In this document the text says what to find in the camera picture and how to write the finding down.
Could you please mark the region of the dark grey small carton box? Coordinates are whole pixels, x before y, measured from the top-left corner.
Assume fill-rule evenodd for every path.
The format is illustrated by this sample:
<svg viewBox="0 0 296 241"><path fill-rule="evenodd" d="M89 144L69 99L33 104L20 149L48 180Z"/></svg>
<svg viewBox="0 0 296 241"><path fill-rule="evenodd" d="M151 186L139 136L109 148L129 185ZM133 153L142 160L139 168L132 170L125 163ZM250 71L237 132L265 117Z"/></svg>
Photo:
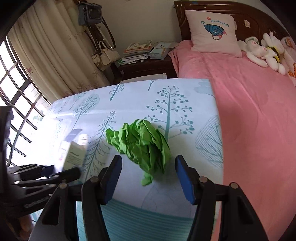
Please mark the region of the dark grey small carton box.
<svg viewBox="0 0 296 241"><path fill-rule="evenodd" d="M62 170L69 170L74 167L81 168L86 156L87 145L88 134L83 133L81 128L73 129L62 143Z"/></svg>

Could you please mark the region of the tree pattern tablecloth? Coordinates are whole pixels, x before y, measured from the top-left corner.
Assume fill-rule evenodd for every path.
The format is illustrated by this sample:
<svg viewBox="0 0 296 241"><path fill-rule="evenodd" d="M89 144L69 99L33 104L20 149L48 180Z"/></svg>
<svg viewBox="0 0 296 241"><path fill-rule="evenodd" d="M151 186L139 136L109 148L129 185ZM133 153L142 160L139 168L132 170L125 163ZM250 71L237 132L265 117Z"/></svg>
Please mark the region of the tree pattern tablecloth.
<svg viewBox="0 0 296 241"><path fill-rule="evenodd" d="M143 170L126 155L113 198L102 207L111 240L186 240L196 208L185 199L174 159L215 183L223 181L222 135L216 100L207 79L147 80L66 97L52 104L37 130L27 159L63 166L67 135L88 137L80 181L98 175L117 154L105 132L125 123L149 121L167 140L171 160L164 174L141 185Z"/></svg>

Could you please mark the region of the pink bed blanket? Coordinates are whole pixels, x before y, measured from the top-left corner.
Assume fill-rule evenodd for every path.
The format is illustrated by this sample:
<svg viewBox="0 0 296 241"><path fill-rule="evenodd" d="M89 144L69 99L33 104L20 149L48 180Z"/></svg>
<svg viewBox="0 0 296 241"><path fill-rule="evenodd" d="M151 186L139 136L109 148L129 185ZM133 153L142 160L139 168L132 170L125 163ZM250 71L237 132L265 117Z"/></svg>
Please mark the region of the pink bed blanket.
<svg viewBox="0 0 296 241"><path fill-rule="evenodd" d="M287 76L221 53L170 52L179 78L211 82L222 127L224 184L237 182L270 240L295 216L295 87Z"/></svg>

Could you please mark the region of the dark wooden nightstand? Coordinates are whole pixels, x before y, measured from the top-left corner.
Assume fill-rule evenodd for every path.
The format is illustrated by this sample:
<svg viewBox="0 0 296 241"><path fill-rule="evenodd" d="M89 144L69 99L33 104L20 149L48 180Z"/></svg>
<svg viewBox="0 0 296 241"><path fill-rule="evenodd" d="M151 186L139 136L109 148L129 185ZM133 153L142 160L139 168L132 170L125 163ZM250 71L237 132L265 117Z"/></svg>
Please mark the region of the dark wooden nightstand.
<svg viewBox="0 0 296 241"><path fill-rule="evenodd" d="M171 57L168 55L164 60L147 59L143 62L119 65L111 69L114 75L112 85L119 84L122 80L163 73L166 73L167 78L177 78Z"/></svg>

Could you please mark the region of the cream window curtain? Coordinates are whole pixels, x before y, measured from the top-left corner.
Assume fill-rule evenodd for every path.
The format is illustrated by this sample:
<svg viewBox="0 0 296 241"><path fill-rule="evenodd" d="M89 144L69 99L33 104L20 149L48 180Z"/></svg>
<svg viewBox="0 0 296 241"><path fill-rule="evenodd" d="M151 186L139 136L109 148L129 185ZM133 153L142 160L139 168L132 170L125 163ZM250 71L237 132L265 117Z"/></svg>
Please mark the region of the cream window curtain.
<svg viewBox="0 0 296 241"><path fill-rule="evenodd" d="M110 83L93 60L74 1L36 1L8 37L33 83L53 103Z"/></svg>

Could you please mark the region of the tissue box on nightstand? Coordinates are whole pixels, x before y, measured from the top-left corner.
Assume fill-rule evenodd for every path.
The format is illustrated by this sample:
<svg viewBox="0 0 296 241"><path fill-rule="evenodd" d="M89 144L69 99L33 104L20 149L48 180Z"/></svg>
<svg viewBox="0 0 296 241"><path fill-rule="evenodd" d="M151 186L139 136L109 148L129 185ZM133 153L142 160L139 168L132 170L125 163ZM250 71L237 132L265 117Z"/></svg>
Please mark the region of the tissue box on nightstand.
<svg viewBox="0 0 296 241"><path fill-rule="evenodd" d="M157 49L154 48L149 53L149 58L153 60L164 60L171 49Z"/></svg>

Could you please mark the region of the stack of books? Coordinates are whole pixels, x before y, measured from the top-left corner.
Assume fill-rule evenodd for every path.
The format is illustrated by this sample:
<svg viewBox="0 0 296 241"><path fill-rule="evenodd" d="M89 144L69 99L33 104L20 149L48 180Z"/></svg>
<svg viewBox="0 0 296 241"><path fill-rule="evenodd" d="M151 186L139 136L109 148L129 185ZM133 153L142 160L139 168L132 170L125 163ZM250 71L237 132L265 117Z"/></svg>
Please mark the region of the stack of books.
<svg viewBox="0 0 296 241"><path fill-rule="evenodd" d="M143 62L149 58L152 50L152 41L136 42L130 44L122 54L122 58L117 61L119 65L128 65L137 62Z"/></svg>

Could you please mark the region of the white plush rabbit toy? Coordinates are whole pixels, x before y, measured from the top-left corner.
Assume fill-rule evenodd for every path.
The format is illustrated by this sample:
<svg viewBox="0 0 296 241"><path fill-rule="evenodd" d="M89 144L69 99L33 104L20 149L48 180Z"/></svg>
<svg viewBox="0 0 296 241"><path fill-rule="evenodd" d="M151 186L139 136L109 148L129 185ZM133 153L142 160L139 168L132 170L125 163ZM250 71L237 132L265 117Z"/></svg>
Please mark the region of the white plush rabbit toy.
<svg viewBox="0 0 296 241"><path fill-rule="evenodd" d="M285 67L281 64L278 64L273 58L267 59L268 50L266 47L261 46L255 37L247 38L245 41L237 41L240 49L246 53L247 58L264 68L271 68L272 70L285 75Z"/></svg>

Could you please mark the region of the pink square cushion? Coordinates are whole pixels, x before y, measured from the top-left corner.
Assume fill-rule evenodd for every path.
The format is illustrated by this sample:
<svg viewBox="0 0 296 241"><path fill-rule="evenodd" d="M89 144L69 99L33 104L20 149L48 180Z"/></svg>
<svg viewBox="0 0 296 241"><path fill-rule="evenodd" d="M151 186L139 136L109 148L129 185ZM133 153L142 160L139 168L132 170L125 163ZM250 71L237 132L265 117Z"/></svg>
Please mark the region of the pink square cushion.
<svg viewBox="0 0 296 241"><path fill-rule="evenodd" d="M186 10L185 14L191 32L192 51L242 57L232 16L195 10Z"/></svg>

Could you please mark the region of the bee plush toy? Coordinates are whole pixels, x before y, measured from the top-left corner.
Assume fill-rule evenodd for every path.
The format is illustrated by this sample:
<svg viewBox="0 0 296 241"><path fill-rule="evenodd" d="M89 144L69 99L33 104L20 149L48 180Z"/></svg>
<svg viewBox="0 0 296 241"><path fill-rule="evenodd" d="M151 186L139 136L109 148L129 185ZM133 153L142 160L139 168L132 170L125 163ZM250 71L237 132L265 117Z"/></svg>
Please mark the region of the bee plush toy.
<svg viewBox="0 0 296 241"><path fill-rule="evenodd" d="M273 32L263 34L261 45L266 47L268 50L267 59L273 58L278 64L280 64L280 56L284 53L285 48L281 41L273 35Z"/></svg>

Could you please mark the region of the hanging handbags on rack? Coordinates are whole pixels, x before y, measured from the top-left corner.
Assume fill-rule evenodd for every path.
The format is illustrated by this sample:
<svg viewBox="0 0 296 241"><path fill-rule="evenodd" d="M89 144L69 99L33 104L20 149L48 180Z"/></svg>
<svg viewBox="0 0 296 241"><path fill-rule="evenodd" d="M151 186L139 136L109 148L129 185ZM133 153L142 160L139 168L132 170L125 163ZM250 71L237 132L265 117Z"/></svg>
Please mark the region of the hanging handbags on rack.
<svg viewBox="0 0 296 241"><path fill-rule="evenodd" d="M112 63L120 59L116 51L115 39L102 15L102 6L99 4L89 3L88 1L78 1L78 25L86 28L84 31L91 41L95 53L92 60L96 67L104 71ZM112 43L110 44L100 30L99 24L106 28Z"/></svg>

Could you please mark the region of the dark wooden headboard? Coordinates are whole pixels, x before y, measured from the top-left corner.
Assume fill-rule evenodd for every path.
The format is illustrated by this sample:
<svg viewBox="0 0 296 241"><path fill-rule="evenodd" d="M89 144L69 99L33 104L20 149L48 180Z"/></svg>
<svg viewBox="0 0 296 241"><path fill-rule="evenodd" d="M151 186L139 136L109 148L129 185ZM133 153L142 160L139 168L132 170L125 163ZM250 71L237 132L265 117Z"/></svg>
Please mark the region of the dark wooden headboard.
<svg viewBox="0 0 296 241"><path fill-rule="evenodd" d="M246 4L232 1L174 1L174 8L179 22L182 40L191 40L186 10L208 11L227 14L234 18L236 38L245 40L256 37L261 40L264 33L273 32L278 39L290 34L276 20L266 13Z"/></svg>

